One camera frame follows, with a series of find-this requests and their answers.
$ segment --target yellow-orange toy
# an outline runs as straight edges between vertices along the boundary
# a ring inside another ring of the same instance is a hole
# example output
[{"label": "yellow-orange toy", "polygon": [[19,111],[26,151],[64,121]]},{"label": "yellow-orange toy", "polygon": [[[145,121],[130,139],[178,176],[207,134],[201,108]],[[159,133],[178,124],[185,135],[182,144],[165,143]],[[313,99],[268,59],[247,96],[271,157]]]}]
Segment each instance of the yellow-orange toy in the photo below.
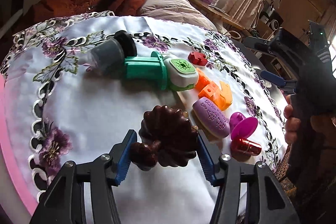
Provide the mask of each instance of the yellow-orange toy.
[{"label": "yellow-orange toy", "polygon": [[215,103],[220,110],[226,110],[232,104],[232,93],[230,86],[220,81],[220,87],[211,81],[199,68],[196,69],[199,75],[195,89],[199,91],[198,97],[206,97]]}]

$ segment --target embroidered tablecloth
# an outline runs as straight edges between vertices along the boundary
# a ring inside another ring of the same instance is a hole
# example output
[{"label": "embroidered tablecloth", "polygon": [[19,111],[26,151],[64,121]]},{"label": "embroidered tablecloth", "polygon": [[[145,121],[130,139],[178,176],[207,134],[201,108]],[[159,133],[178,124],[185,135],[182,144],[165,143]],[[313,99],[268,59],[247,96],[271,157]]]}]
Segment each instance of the embroidered tablecloth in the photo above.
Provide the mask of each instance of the embroidered tablecloth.
[{"label": "embroidered tablecloth", "polygon": [[[174,106],[173,92],[154,83],[95,75],[78,58],[118,30],[130,33],[138,56],[152,51],[188,58],[191,51],[207,56],[199,67],[219,85],[231,87],[236,111],[259,120],[250,140],[263,151],[248,163],[262,160],[275,169],[287,145],[284,117],[264,82],[245,56],[224,35],[189,24],[148,17],[115,17],[111,12],[54,18],[14,36],[14,46],[1,66],[5,82],[5,113],[12,149],[27,187],[39,200],[67,160],[94,160],[121,142],[128,129],[138,131],[143,113],[155,105]],[[195,90],[182,92],[191,109]],[[230,138],[222,152],[230,153]],[[218,189],[205,180],[198,158],[184,168],[157,165],[143,172],[131,164],[125,181],[114,188],[121,222],[209,223]],[[246,186],[241,187],[239,213],[245,209]],[[92,223],[90,190],[85,186],[88,223]]]}]

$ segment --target green square panel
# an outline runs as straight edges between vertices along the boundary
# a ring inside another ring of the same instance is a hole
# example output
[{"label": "green square panel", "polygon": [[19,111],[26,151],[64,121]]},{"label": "green square panel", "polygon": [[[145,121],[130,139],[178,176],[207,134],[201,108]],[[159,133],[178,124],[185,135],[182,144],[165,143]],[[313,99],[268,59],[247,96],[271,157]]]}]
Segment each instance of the green square panel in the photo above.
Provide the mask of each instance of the green square panel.
[{"label": "green square panel", "polygon": [[170,63],[179,73],[185,75],[192,74],[196,71],[194,66],[185,59],[171,59]]}]

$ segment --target pink and white curved edge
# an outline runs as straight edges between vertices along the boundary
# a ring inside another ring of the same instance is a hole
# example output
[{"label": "pink and white curved edge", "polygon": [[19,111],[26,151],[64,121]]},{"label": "pink and white curved edge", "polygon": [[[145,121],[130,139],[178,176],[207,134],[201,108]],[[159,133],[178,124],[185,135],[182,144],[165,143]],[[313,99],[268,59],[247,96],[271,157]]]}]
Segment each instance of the pink and white curved edge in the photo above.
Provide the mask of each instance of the pink and white curved edge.
[{"label": "pink and white curved edge", "polygon": [[16,159],[12,150],[11,142],[9,140],[5,109],[4,109],[4,84],[5,80],[2,75],[0,75],[0,146],[5,160],[8,173],[14,184],[14,187],[19,194],[21,201],[26,206],[28,212],[33,215],[36,207],[37,201],[34,199],[32,194],[29,192],[27,184],[16,164]]}]

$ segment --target dark brown gourd toy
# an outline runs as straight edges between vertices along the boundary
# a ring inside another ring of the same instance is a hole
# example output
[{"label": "dark brown gourd toy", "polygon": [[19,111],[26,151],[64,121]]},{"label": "dark brown gourd toy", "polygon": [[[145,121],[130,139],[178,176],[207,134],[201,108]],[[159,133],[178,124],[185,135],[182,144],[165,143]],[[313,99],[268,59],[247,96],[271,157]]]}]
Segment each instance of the dark brown gourd toy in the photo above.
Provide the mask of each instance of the dark brown gourd toy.
[{"label": "dark brown gourd toy", "polygon": [[142,143],[132,144],[130,159],[144,171],[157,162],[163,167],[187,166],[196,157],[197,135],[181,109],[155,106],[143,114],[139,130]]}]

